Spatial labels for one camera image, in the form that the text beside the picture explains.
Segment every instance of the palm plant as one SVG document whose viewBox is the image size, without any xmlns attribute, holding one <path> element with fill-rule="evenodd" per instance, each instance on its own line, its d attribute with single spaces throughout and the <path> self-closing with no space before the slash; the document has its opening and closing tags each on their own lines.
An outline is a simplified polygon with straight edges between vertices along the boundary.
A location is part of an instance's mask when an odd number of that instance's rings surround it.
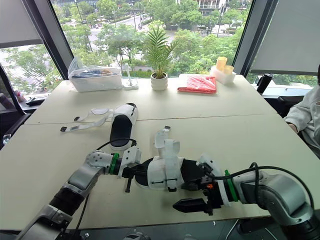
<svg viewBox="0 0 320 240">
<path fill-rule="evenodd" d="M 177 41 L 173 41 L 168 45 L 168 37 L 166 31 L 159 26 L 152 27 L 146 38 L 146 59 L 150 62 L 155 70 L 154 78 L 162 79 L 166 77 L 165 69 L 173 58 L 173 50 L 179 45 Z"/>
</svg>

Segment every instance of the yellow cup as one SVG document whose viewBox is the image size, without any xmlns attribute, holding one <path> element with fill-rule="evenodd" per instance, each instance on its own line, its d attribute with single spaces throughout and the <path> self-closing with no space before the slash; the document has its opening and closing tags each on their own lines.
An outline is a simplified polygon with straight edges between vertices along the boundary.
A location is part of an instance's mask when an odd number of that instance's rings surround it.
<svg viewBox="0 0 320 240">
<path fill-rule="evenodd" d="M 232 74 L 233 70 L 234 70 L 233 66 L 225 65 L 223 68 L 223 73 L 230 75 Z"/>
<path fill-rule="evenodd" d="M 223 71 L 225 65 L 227 64 L 227 60 L 228 58 L 226 58 L 225 56 L 219 56 L 216 60 L 216 69 L 218 69 L 219 71 Z"/>
</svg>

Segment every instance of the white sleeve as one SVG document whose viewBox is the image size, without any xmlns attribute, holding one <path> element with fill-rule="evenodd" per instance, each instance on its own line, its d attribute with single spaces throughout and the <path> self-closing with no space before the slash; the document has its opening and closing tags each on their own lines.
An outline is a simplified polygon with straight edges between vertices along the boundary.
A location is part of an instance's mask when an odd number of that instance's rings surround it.
<svg viewBox="0 0 320 240">
<path fill-rule="evenodd" d="M 305 129 L 312 119 L 310 111 L 310 99 L 313 97 L 315 88 L 310 90 L 301 102 L 290 108 L 288 115 L 284 118 L 287 123 L 294 124 L 298 132 Z"/>
</svg>

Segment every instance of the potted plant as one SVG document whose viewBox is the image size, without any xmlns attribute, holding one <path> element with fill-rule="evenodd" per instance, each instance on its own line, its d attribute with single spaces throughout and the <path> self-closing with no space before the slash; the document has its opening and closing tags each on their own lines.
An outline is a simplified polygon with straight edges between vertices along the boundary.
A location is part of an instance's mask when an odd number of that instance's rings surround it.
<svg viewBox="0 0 320 240">
<path fill-rule="evenodd" d="M 163 91 L 168 87 L 168 75 L 165 69 L 173 58 L 173 50 L 178 45 L 177 41 L 169 45 L 167 39 L 166 31 L 159 26 L 152 27 L 147 33 L 146 59 L 155 70 L 151 74 L 151 87 L 156 91 Z"/>
</svg>

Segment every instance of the table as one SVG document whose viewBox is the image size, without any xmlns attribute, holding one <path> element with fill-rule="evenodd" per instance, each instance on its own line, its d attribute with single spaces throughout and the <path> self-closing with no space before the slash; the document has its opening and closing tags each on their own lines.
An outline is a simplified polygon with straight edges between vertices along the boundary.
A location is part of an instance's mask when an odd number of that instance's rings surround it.
<svg viewBox="0 0 320 240">
<path fill-rule="evenodd" d="M 158 119 L 137 121 L 134 138 L 142 151 L 141 161 L 157 154 L 154 134 L 171 126 L 169 136 L 179 140 L 179 155 L 197 160 L 206 152 L 230 173 L 246 169 L 255 161 L 260 166 L 278 166 L 305 181 L 320 208 L 320 161 L 277 114 Z M 25 124 L 0 151 L 0 229 L 22 229 L 40 208 L 49 203 L 86 155 L 107 142 L 110 122 L 99 128 L 60 132 L 62 124 Z M 81 228 L 105 228 L 199 222 L 267 216 L 256 205 L 233 202 L 232 207 L 204 213 L 181 213 L 172 204 L 183 198 L 203 197 L 201 191 L 168 192 L 143 189 L 132 182 L 103 175 L 92 190 Z M 70 228 L 80 216 L 74 215 Z"/>
<path fill-rule="evenodd" d="M 168 89 L 159 92 L 151 89 L 150 79 L 139 79 L 138 84 L 138 90 L 77 92 L 70 81 L 63 81 L 25 124 L 72 123 L 92 108 L 115 108 L 125 103 L 137 105 L 138 120 L 276 114 L 241 75 L 229 86 L 218 82 L 217 94 L 177 92 L 184 86 L 179 78 L 169 78 Z M 98 119 L 93 116 L 85 121 Z"/>
</svg>

